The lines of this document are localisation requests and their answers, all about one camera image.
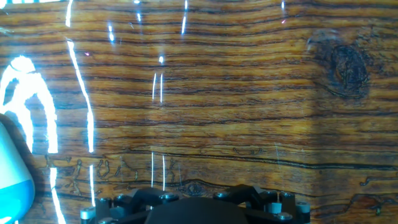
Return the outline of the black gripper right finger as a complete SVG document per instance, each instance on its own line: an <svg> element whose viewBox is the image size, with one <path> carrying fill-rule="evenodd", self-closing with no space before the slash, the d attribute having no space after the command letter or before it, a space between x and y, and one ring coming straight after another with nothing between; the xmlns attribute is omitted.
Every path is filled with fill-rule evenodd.
<svg viewBox="0 0 398 224"><path fill-rule="evenodd" d="M234 204L248 223L311 223L310 204L291 192L240 184L214 193L213 199Z"/></svg>

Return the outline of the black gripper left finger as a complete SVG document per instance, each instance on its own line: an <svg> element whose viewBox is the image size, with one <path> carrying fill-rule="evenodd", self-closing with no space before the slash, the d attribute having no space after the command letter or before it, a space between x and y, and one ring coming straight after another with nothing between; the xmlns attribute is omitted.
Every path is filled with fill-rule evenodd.
<svg viewBox="0 0 398 224"><path fill-rule="evenodd" d="M131 193L114 198L96 198L95 206L80 210L80 223L123 223L123 218L132 218L135 222L149 213L150 208L178 199L177 194L153 187L134 189Z"/></svg>

